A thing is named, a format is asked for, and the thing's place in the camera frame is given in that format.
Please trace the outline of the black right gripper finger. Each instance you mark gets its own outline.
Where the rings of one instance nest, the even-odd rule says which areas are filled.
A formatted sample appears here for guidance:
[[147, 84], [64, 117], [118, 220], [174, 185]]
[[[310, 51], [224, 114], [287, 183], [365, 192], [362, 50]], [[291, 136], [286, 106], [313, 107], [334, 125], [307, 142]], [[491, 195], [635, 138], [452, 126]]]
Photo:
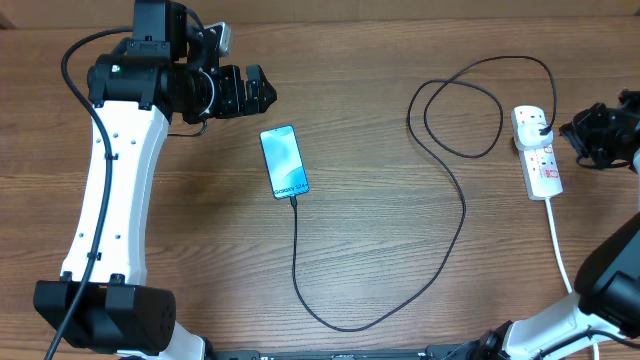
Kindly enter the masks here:
[[602, 160], [598, 154], [594, 154], [591, 149], [581, 140], [574, 131], [563, 131], [562, 136], [576, 152], [576, 164], [583, 168], [606, 168], [608, 163]]
[[559, 132], [565, 137], [603, 137], [608, 124], [607, 112], [607, 106], [604, 103], [595, 103], [576, 114], [569, 123], [562, 125]]

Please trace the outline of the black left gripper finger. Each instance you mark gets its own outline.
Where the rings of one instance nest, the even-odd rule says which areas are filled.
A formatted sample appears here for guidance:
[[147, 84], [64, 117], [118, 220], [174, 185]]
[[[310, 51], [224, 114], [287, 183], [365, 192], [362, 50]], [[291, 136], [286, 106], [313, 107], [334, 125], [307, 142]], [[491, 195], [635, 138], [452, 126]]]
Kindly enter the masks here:
[[277, 92], [269, 82], [247, 82], [245, 113], [265, 113], [277, 100]]
[[262, 67], [258, 64], [246, 67], [247, 81], [246, 87], [248, 93], [266, 93], [272, 91], [273, 87], [269, 83], [264, 74]]

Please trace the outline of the Samsung Galaxy smartphone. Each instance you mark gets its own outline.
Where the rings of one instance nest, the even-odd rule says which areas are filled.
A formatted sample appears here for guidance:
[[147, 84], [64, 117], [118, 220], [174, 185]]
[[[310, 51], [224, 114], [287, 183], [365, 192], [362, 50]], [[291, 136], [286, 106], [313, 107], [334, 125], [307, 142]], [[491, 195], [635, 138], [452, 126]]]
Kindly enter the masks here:
[[307, 193], [310, 186], [294, 128], [263, 131], [260, 142], [273, 196], [284, 199]]

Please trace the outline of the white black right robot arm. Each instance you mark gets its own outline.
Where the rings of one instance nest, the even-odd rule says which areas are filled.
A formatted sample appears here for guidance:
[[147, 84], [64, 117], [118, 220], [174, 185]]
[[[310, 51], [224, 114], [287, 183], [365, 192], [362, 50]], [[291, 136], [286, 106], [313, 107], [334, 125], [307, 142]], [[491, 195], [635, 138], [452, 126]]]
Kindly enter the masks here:
[[[603, 103], [559, 128], [588, 169], [627, 167], [639, 172], [639, 92], [623, 90], [619, 105]], [[574, 291], [526, 320], [506, 322], [470, 342], [465, 359], [562, 359], [614, 341], [639, 345], [639, 216], [597, 247], [577, 272]]]

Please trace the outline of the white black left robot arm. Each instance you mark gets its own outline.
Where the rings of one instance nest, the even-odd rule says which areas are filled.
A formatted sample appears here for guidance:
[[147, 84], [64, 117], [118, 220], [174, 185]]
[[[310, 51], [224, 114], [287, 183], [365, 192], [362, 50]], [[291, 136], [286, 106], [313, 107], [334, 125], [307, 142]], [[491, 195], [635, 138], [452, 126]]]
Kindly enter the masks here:
[[173, 1], [138, 1], [120, 42], [87, 74], [79, 102], [92, 150], [77, 231], [55, 281], [33, 304], [61, 342], [124, 359], [211, 359], [182, 327], [176, 299], [147, 285], [145, 231], [153, 177], [174, 115], [189, 124], [265, 112], [277, 93], [257, 65], [221, 65], [230, 28], [205, 26]]

